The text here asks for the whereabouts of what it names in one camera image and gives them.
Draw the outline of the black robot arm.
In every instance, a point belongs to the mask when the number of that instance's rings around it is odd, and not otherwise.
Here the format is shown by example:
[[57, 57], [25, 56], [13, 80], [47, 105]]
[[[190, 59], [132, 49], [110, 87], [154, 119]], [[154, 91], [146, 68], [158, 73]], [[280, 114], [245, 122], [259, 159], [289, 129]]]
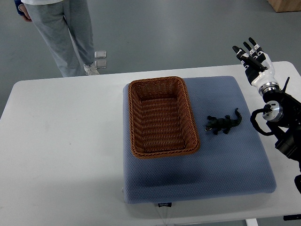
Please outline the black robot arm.
[[277, 138], [275, 148], [287, 158], [301, 162], [301, 103], [287, 94], [287, 78], [283, 89], [272, 89], [263, 95], [262, 116], [270, 132]]

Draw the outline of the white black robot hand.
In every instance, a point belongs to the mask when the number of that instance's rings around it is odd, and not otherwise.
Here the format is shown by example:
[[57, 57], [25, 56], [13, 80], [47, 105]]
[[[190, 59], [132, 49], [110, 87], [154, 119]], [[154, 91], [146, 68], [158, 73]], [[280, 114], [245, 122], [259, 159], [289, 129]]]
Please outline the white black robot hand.
[[275, 69], [270, 57], [261, 46], [251, 37], [248, 39], [252, 46], [244, 42], [247, 51], [238, 46], [233, 46], [237, 59], [245, 69], [245, 74], [250, 85], [261, 88], [267, 83], [278, 84], [274, 78]]

